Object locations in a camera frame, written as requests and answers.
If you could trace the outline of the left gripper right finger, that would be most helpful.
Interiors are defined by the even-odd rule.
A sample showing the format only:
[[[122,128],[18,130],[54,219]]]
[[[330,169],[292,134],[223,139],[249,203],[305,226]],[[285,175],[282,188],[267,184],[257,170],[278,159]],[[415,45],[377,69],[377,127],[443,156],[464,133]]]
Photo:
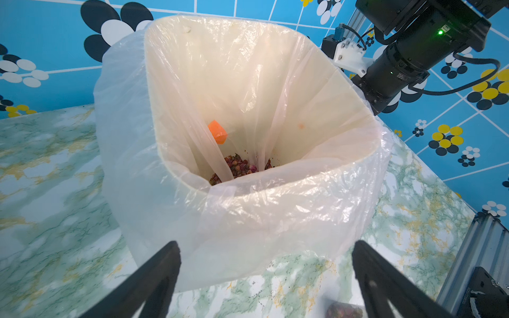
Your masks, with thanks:
[[[352,251],[355,278],[369,317],[451,317],[364,241]]]

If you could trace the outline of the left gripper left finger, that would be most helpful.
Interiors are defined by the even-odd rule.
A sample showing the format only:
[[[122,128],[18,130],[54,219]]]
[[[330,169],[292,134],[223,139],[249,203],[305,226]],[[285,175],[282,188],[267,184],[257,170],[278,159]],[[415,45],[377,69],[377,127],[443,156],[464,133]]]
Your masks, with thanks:
[[[82,317],[166,317],[181,267],[171,241]]]

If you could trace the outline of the small tea jar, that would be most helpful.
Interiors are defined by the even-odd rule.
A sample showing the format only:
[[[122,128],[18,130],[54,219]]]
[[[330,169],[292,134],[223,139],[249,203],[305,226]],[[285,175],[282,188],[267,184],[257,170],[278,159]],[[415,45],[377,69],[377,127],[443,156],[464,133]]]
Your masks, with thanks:
[[[363,318],[363,316],[362,307],[349,303],[334,302],[327,308],[325,318]]]

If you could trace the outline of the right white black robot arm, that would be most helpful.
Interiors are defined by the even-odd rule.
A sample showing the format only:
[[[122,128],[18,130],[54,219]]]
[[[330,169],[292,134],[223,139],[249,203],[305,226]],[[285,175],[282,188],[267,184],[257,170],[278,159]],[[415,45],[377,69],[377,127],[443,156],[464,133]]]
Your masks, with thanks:
[[[508,6],[508,0],[486,1],[357,1],[356,8],[374,25],[383,53],[352,81],[379,115],[405,87],[423,95],[455,94],[493,77],[501,64],[492,58],[468,58],[460,53],[485,48],[489,18]],[[429,71],[450,54],[469,64],[494,65],[474,82],[448,91],[419,89]]]

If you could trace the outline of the dried flower tea pile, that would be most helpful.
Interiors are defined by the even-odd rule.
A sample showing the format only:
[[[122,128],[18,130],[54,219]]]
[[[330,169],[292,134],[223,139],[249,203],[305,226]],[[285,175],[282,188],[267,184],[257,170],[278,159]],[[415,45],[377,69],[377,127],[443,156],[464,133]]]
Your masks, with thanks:
[[[234,179],[261,171],[256,165],[250,164],[248,160],[243,160],[238,154],[235,154],[234,156],[226,156],[224,160],[230,168]],[[264,170],[271,168],[273,168],[273,166],[269,159],[265,164]],[[217,184],[221,184],[222,181],[217,174],[214,174],[210,178],[209,183],[211,186],[215,186]]]

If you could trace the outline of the orange scrap in bin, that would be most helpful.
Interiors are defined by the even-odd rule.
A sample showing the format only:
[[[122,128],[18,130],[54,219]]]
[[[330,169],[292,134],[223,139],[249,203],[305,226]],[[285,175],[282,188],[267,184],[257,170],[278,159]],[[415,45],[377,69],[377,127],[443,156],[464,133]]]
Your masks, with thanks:
[[[217,144],[221,145],[226,142],[228,138],[228,133],[217,121],[212,121],[208,125],[208,129]]]

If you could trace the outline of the clear plastic bin liner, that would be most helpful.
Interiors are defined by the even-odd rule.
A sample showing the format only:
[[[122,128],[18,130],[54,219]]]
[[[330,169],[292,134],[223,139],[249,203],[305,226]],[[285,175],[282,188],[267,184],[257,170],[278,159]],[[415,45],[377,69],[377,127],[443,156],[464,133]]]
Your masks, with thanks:
[[[310,252],[344,254],[371,223],[390,162],[392,135],[331,180],[308,178],[275,188],[211,185],[169,170],[157,147],[148,91],[144,29],[116,42],[103,56],[95,85],[96,136],[103,194],[137,264],[176,241],[185,292],[262,272],[276,257]]]

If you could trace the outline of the cream plastic trash bin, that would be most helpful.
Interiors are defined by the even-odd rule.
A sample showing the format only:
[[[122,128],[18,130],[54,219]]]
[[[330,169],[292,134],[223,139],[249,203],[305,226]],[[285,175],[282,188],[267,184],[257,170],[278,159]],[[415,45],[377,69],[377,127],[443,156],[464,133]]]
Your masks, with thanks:
[[[380,149],[380,125],[357,88],[295,30],[175,15],[145,29],[144,53],[159,155],[197,176],[194,187],[211,174],[232,182],[232,154],[261,170],[238,185],[275,188],[331,180]],[[212,121],[227,131],[224,144]]]

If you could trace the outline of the right aluminium corner post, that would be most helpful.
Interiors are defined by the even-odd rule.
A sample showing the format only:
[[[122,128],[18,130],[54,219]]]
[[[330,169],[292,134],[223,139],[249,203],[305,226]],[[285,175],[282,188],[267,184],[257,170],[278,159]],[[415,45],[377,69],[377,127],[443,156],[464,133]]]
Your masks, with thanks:
[[[459,249],[437,303],[453,317],[481,317],[476,296],[491,316],[508,316],[508,229],[478,213]]]

